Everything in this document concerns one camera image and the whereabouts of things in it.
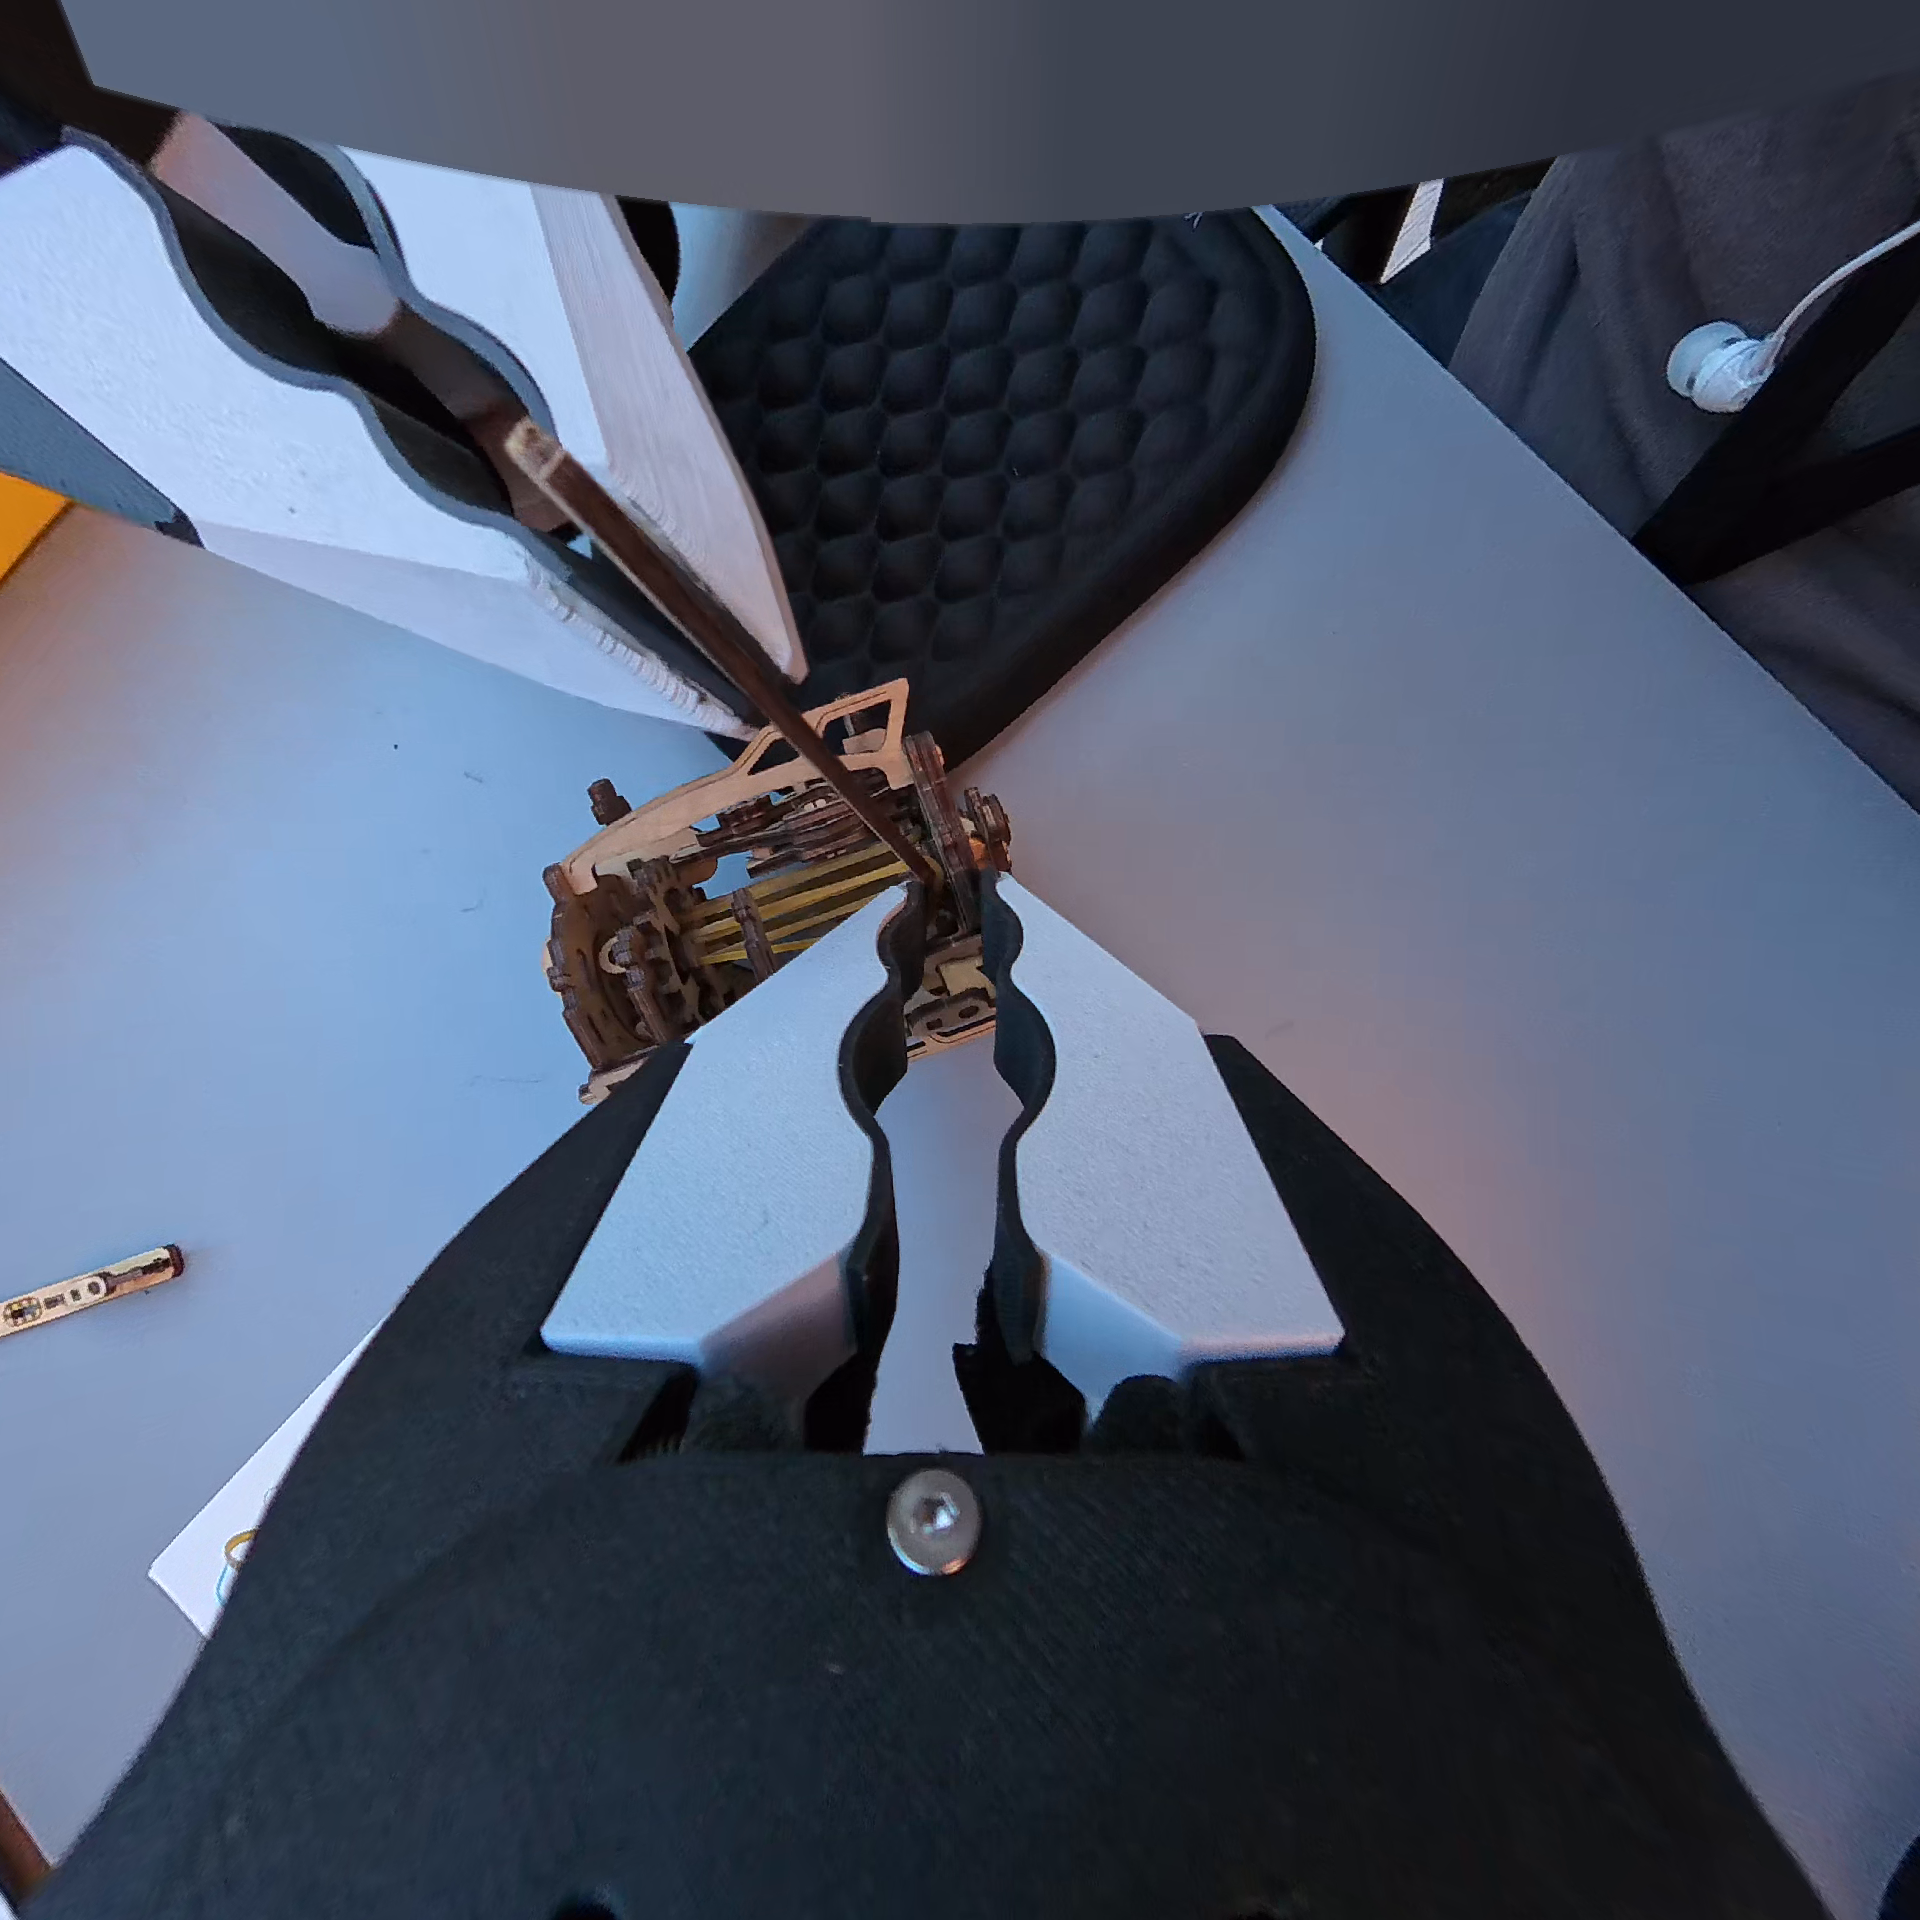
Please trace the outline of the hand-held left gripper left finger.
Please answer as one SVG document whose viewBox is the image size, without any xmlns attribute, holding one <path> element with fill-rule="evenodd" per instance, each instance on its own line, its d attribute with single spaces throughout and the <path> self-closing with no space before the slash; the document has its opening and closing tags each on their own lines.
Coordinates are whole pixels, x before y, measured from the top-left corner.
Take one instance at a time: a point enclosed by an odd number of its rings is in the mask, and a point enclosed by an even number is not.
<svg viewBox="0 0 1920 1920">
<path fill-rule="evenodd" d="M 898 1309 L 898 1205 L 877 1112 L 905 1076 L 920 884 L 850 922 L 695 1033 L 551 1306 L 542 1345 L 736 1380 L 809 1448 L 867 1443 Z"/>
</svg>

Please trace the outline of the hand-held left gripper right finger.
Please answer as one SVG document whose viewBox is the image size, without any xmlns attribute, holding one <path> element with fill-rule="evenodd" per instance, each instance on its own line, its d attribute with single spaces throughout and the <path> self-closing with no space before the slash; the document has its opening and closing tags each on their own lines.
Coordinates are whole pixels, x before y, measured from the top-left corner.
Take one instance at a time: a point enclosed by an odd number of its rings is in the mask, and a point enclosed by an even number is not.
<svg viewBox="0 0 1920 1920">
<path fill-rule="evenodd" d="M 1201 1026 L 1012 876 L 978 894 L 1017 1100 L 975 1337 L 980 1448 L 1079 1448 L 1130 1380 L 1326 1355 L 1339 1316 Z"/>
</svg>

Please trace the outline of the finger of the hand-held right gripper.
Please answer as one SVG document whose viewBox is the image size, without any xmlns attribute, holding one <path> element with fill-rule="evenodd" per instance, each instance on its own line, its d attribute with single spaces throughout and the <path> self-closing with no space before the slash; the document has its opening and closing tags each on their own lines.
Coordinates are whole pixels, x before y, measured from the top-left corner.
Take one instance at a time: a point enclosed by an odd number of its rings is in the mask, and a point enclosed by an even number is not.
<svg viewBox="0 0 1920 1920">
<path fill-rule="evenodd" d="M 259 248 L 71 136 L 4 173 L 4 365 L 200 544 L 531 682 L 744 739 L 758 716 L 616 566 L 519 524 L 484 455 L 354 381 Z"/>
<path fill-rule="evenodd" d="M 228 126 L 269 178 L 317 163 L 374 236 L 387 280 L 504 350 L 546 433 L 628 512 L 655 523 L 791 680 L 804 649 L 771 532 L 689 360 L 731 294 L 800 240 L 791 211 L 694 206 L 694 329 L 610 195 L 307 144 Z"/>
</svg>

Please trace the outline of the long wooden part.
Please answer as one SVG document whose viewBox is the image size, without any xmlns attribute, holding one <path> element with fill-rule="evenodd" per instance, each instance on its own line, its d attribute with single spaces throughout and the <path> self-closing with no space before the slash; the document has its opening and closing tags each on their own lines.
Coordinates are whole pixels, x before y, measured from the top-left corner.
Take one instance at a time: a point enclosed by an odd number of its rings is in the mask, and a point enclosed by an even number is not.
<svg viewBox="0 0 1920 1920">
<path fill-rule="evenodd" d="M 607 535 L 616 568 L 712 665 L 718 698 L 744 716 L 773 716 L 804 757 L 819 757 L 800 721 L 801 680 L 791 682 L 771 662 L 648 518 L 624 509 L 546 433 L 546 407 L 514 360 L 473 323 L 456 321 L 449 334 L 440 332 L 445 310 L 387 280 L 350 195 L 312 160 L 293 171 L 293 183 L 277 183 L 201 114 L 181 114 L 156 156 L 156 175 L 288 270 L 328 329 L 386 350 L 463 420 L 498 473 L 514 521 L 546 532 L 573 523 Z"/>
</svg>

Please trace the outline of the wooden submarine model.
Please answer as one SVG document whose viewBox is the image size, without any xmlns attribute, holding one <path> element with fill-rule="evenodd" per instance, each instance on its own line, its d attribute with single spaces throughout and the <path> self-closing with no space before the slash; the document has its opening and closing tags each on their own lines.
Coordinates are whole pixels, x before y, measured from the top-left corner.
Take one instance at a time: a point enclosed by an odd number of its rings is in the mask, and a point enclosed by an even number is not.
<svg viewBox="0 0 1920 1920">
<path fill-rule="evenodd" d="M 941 870 L 923 964 L 902 988 L 905 1047 L 919 1058 L 997 1024 L 978 874 L 1012 870 L 1012 825 L 994 795 L 947 787 L 934 735 L 907 731 L 907 693 L 894 677 L 804 720 Z M 594 781 L 589 801 L 598 832 L 542 872 L 553 900 L 546 982 L 586 1063 L 584 1105 L 911 876 L 775 726 L 756 731 L 730 769 L 651 801 L 628 805 L 610 781 Z"/>
</svg>

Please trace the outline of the small wooden model part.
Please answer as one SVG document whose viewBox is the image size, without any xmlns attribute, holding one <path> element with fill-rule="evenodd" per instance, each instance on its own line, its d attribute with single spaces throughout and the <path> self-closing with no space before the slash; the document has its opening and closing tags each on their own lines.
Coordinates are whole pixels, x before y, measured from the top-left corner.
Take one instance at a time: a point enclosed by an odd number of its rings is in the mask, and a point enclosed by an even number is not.
<svg viewBox="0 0 1920 1920">
<path fill-rule="evenodd" d="M 179 1244 L 162 1244 L 104 1267 L 86 1270 L 59 1284 L 37 1287 L 2 1301 L 2 1337 L 47 1328 L 88 1306 L 131 1298 L 181 1275 L 187 1267 Z"/>
</svg>

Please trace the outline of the yellow plastic bin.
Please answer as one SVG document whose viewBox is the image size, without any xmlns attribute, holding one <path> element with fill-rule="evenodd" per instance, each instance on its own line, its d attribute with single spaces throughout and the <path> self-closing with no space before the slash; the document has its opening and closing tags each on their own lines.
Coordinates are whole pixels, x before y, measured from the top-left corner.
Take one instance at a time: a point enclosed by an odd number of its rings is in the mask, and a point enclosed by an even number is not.
<svg viewBox="0 0 1920 1920">
<path fill-rule="evenodd" d="M 47 531 L 71 508 L 70 497 L 2 471 L 0 477 L 0 579 L 37 548 Z"/>
</svg>

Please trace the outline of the illustrated instruction booklet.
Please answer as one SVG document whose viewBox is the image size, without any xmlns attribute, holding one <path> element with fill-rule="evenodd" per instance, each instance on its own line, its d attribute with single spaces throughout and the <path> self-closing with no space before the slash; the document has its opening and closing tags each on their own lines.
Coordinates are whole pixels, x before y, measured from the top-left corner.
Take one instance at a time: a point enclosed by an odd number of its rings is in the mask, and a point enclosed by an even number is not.
<svg viewBox="0 0 1920 1920">
<path fill-rule="evenodd" d="M 377 1329 L 382 1329 L 379 1323 L 342 1355 L 148 1569 L 152 1587 L 179 1607 L 200 1640 L 215 1633 L 280 1483 Z"/>
</svg>

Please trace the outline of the black honeycomb seat cushion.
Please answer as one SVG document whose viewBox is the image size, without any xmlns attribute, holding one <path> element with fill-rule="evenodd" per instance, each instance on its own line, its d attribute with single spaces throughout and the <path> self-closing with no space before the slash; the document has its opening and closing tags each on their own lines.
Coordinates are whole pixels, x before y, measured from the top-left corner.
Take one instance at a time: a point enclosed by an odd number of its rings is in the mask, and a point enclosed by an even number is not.
<svg viewBox="0 0 1920 1920">
<path fill-rule="evenodd" d="M 907 682 L 965 760 L 1175 579 L 1307 404 L 1307 283 L 1250 210 L 818 219 L 695 338 L 801 636 L 795 704 Z"/>
</svg>

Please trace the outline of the person's grey sweatshirt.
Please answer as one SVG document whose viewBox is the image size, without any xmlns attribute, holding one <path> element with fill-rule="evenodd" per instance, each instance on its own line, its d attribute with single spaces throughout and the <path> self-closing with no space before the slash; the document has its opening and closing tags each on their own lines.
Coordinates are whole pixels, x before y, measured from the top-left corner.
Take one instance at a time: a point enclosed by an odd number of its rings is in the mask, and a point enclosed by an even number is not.
<svg viewBox="0 0 1920 1920">
<path fill-rule="evenodd" d="M 1914 202 L 1914 72 L 1557 157 L 1449 367 L 1633 535 L 1725 430 L 1668 389 L 1672 350 L 1765 334 Z M 1918 805 L 1914 490 L 1687 596 Z"/>
</svg>

